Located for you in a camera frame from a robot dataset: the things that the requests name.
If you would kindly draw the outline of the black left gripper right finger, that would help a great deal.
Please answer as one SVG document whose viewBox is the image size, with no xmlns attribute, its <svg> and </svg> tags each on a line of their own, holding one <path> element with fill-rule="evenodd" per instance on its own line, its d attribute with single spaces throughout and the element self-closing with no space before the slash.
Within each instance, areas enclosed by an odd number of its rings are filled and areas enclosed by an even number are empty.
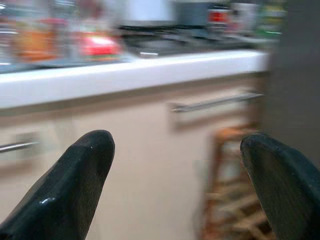
<svg viewBox="0 0 320 240">
<path fill-rule="evenodd" d="M 301 152 L 262 133 L 245 136 L 242 162 L 278 240 L 320 238 L 320 172 Z"/>
</svg>

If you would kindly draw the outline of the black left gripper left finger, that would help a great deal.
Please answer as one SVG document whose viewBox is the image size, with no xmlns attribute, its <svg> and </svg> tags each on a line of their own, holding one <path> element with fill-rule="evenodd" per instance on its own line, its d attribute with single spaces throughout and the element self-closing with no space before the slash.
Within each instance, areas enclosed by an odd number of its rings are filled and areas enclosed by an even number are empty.
<svg viewBox="0 0 320 240">
<path fill-rule="evenodd" d="M 84 240 L 115 155 L 107 130 L 70 145 L 0 224 L 2 240 Z"/>
</svg>

